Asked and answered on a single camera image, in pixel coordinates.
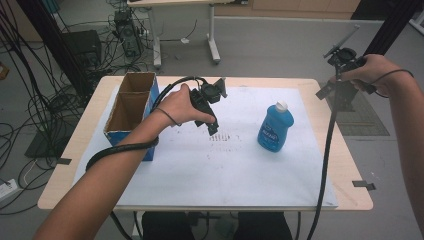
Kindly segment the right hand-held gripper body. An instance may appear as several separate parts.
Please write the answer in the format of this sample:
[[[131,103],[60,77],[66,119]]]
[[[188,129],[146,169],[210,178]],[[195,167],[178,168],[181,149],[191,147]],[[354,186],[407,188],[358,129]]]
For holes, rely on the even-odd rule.
[[[362,67],[366,63],[364,57],[358,56],[355,50],[343,47],[347,40],[359,29],[360,26],[355,25],[345,37],[334,44],[330,50],[323,55],[323,58],[327,60],[327,63],[335,68],[337,76],[344,72]]]

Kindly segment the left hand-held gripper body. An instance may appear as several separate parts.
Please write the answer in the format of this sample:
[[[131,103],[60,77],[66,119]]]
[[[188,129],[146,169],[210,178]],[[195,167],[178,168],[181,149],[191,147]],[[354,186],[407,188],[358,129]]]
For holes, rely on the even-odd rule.
[[[190,92],[192,106],[198,111],[214,116],[210,105],[219,102],[221,98],[227,97],[225,80],[225,77],[221,77],[213,84],[203,80],[203,84],[199,89],[193,89]]]

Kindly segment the blue bottle with white cap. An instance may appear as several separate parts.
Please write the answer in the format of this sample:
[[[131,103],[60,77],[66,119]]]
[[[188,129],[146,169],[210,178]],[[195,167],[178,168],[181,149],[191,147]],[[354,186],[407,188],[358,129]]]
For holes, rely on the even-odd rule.
[[[259,129],[257,141],[271,152],[279,152],[285,144],[288,129],[294,124],[294,118],[285,101],[277,101],[267,109],[266,116]]]

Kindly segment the blue cardboard box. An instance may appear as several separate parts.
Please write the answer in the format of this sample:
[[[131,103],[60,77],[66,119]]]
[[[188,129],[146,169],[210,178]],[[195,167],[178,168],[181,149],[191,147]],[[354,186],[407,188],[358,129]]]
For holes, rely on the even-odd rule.
[[[127,73],[117,93],[104,127],[104,135],[112,146],[141,142],[141,132],[150,126],[146,119],[159,95],[156,74],[153,72]]]

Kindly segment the person's right hand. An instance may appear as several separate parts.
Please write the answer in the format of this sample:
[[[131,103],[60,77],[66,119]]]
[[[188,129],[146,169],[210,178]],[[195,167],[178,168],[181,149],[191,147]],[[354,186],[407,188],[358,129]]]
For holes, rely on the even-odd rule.
[[[365,60],[364,66],[344,72],[339,77],[333,76],[331,81],[349,81],[356,89],[364,91],[367,85],[371,85],[383,74],[402,69],[382,55],[369,54],[365,56]],[[412,81],[413,78],[408,73],[398,72],[383,78],[375,85],[381,94],[394,97],[396,94],[406,91]]]

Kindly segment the left wrist hair band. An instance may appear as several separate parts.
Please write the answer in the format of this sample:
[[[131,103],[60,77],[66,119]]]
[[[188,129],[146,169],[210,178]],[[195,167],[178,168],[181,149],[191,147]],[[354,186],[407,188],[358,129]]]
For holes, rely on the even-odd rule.
[[[182,126],[182,123],[178,123],[169,113],[167,113],[165,110],[163,110],[163,109],[161,109],[161,108],[159,108],[159,107],[156,107],[156,108],[154,108],[154,110],[153,111],[158,111],[158,112],[161,112],[161,113],[163,113],[165,116],[167,116],[168,117],[168,119],[172,122],[172,126],[178,126],[178,127],[181,127]]]

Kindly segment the wrist hair band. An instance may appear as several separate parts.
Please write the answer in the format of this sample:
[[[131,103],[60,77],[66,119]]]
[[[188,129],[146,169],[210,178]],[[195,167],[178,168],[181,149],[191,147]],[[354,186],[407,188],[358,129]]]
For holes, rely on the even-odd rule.
[[[154,108],[154,110],[153,111],[158,111],[158,112],[161,112],[161,113],[163,113],[165,116],[167,116],[168,117],[168,119],[172,122],[172,126],[178,126],[178,127],[181,127],[182,126],[182,123],[178,123],[169,113],[167,113],[165,110],[163,110],[163,109],[161,109],[161,108],[159,108],[159,107],[156,107],[156,108]]]
[[[406,69],[396,69],[396,70],[392,70],[392,71],[389,71],[388,73],[385,73],[385,74],[383,74],[382,76],[380,76],[379,78],[377,78],[376,80],[374,80],[372,83],[371,83],[371,85],[372,86],[374,86],[375,87],[375,93],[376,93],[376,95],[378,95],[378,96],[380,96],[380,97],[382,97],[382,98],[388,98],[388,96],[386,96],[386,95],[383,95],[383,94],[381,94],[379,91],[378,91],[378,89],[377,89],[377,87],[376,87],[376,83],[377,82],[379,82],[380,80],[382,80],[383,78],[385,78],[385,77],[387,77],[387,76],[389,76],[389,75],[391,75],[391,74],[394,74],[394,73],[398,73],[398,72],[405,72],[405,73],[408,73],[412,78],[414,78],[414,75],[413,75],[413,73],[412,72],[410,72],[409,70],[406,70]]]

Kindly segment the white board sheet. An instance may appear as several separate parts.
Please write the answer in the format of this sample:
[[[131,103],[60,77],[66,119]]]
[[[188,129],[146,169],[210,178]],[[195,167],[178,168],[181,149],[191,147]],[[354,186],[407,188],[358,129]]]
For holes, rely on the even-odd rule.
[[[230,87],[213,104],[219,128],[185,123],[164,130],[154,157],[142,162],[118,204],[141,209],[326,209],[338,205],[321,177],[322,154],[296,88]],[[282,149],[257,142],[269,106],[287,102],[294,124]]]

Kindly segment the dark floor mat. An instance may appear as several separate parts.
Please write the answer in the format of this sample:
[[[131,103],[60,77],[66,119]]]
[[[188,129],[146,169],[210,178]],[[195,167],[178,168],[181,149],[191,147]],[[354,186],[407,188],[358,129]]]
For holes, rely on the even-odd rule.
[[[337,125],[343,136],[389,136],[383,122],[362,93],[345,108],[339,108]]]

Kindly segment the black computer tower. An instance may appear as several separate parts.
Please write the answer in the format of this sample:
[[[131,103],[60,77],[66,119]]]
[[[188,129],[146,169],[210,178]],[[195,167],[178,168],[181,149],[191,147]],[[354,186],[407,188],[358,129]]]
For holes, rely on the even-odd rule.
[[[134,26],[130,10],[116,11],[114,23],[119,40],[126,57],[137,57],[141,55],[139,34]]]

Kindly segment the person's left leg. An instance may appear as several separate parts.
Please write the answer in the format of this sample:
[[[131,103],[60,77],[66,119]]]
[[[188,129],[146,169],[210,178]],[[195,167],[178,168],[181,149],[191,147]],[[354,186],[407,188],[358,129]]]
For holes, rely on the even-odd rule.
[[[145,212],[143,240],[195,240],[184,212]]]

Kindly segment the person's leg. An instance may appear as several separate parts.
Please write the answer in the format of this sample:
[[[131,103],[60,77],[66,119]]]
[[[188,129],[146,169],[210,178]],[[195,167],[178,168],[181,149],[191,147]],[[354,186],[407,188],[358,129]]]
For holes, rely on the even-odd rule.
[[[293,240],[283,212],[239,212],[233,240]]]
[[[143,240],[195,240],[184,212],[145,212]]]

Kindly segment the person's right leg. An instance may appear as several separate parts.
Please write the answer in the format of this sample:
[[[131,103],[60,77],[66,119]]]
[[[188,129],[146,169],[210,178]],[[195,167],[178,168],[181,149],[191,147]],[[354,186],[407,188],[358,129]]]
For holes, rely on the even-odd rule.
[[[239,212],[233,240],[293,240],[283,212]]]

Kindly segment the black box on floor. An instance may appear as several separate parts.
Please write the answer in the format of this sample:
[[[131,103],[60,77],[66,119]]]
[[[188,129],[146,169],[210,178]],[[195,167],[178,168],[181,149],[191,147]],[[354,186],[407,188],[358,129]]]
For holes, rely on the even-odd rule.
[[[101,42],[95,30],[63,33],[62,38],[83,67],[100,65]]]

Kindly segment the black metal post with base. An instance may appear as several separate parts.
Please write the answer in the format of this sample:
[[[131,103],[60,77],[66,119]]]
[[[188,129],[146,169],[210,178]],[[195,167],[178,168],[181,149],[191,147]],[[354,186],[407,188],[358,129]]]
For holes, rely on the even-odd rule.
[[[423,3],[424,0],[400,0],[361,56],[365,57],[369,54],[385,55],[415,11]],[[331,103],[333,108],[338,111],[339,108],[345,108],[352,102],[357,90],[349,81],[334,84],[333,91],[335,91],[335,94]]]

